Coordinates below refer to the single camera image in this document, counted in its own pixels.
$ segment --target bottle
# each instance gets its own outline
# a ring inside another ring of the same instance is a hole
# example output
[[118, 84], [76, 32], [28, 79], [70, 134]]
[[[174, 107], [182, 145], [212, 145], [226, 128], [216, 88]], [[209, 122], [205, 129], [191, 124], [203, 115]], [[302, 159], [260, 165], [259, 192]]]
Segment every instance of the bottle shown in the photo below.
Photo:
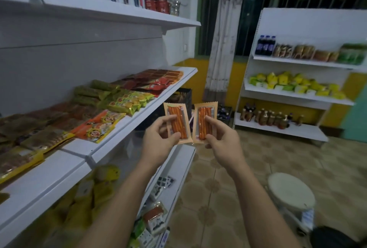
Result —
[[257, 41], [255, 55], [261, 55], [263, 45], [264, 45], [264, 36], [260, 36], [259, 40]]
[[265, 111], [259, 119], [259, 125], [266, 125], [266, 123], [268, 122], [268, 111]]
[[272, 126], [274, 124], [274, 121], [275, 121], [275, 115], [274, 115], [274, 112], [272, 112], [269, 116], [269, 119], [268, 119], [268, 126]]
[[297, 126], [301, 126], [302, 125], [304, 117], [305, 117], [304, 115], [300, 115], [300, 117], [297, 120]]
[[167, 0], [156, 0], [156, 9], [158, 12], [169, 14], [168, 1]]
[[270, 36], [266, 36], [264, 39], [264, 44], [262, 46], [261, 55], [267, 55], [269, 44], [270, 44]]
[[261, 111], [257, 110], [255, 114], [255, 122], [259, 122], [260, 116], [261, 116]]
[[292, 113], [290, 113], [289, 116], [288, 116], [287, 128], [291, 125], [292, 120], [293, 120], [293, 115], [292, 115]]
[[156, 0], [144, 0], [145, 8], [150, 9], [151, 11], [157, 11], [156, 9]]
[[242, 109], [241, 116], [240, 116], [240, 120], [242, 120], [242, 121], [244, 121], [244, 120], [245, 120], [246, 113], [247, 113], [246, 109], [245, 109], [245, 108], [243, 108], [243, 109]]
[[286, 129], [288, 124], [288, 116], [284, 115], [284, 118], [281, 119], [281, 121], [278, 124], [279, 129]]
[[252, 119], [253, 113], [252, 110], [248, 111], [246, 114], [246, 121], [250, 121]]
[[273, 54], [274, 46], [275, 46], [275, 36], [272, 36], [272, 39], [269, 41], [268, 50], [266, 52], [267, 56], [271, 56]]
[[282, 112], [279, 112], [278, 115], [275, 116], [274, 125], [278, 126], [280, 121], [282, 120]]

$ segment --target person's left hand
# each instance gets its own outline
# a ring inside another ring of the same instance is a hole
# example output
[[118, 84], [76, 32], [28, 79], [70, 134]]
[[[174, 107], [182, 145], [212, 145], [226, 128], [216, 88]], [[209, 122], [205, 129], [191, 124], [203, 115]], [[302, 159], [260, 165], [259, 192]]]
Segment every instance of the person's left hand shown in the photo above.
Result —
[[181, 137], [180, 132], [167, 137], [166, 122], [176, 118], [177, 115], [159, 117], [145, 130], [140, 158], [141, 164], [156, 170], [165, 162], [172, 147], [178, 143]]

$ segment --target round stool seat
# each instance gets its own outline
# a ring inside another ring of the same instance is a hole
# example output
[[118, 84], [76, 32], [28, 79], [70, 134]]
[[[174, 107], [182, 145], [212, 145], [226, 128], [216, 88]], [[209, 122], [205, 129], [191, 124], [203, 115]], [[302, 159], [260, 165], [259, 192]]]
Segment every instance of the round stool seat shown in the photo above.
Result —
[[269, 189], [289, 210], [304, 211], [313, 208], [315, 196], [300, 179], [287, 173], [274, 173], [268, 178]]

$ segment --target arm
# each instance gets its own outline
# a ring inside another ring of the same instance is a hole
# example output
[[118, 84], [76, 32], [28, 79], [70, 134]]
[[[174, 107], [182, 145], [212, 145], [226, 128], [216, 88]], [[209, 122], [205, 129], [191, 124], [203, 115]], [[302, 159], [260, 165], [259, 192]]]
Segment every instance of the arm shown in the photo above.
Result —
[[218, 162], [235, 182], [242, 216], [252, 248], [300, 248], [296, 237], [260, 185], [242, 153], [237, 132], [219, 120], [205, 119], [217, 127], [218, 139], [206, 135]]
[[85, 233], [77, 248], [127, 246], [146, 186], [181, 136], [179, 132], [168, 139], [163, 139], [160, 135], [167, 131], [163, 123], [176, 117], [160, 117], [145, 131], [137, 166]]

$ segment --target person's right hand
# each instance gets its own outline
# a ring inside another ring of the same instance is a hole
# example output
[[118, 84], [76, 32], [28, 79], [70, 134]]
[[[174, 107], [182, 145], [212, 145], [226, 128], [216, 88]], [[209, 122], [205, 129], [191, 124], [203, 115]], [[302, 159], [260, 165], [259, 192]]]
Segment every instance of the person's right hand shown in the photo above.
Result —
[[205, 116], [205, 120], [217, 128], [217, 138], [211, 134], [205, 137], [209, 143], [206, 148], [212, 148], [219, 164], [232, 174], [243, 164], [247, 164], [243, 156], [240, 137], [238, 133], [220, 120]]

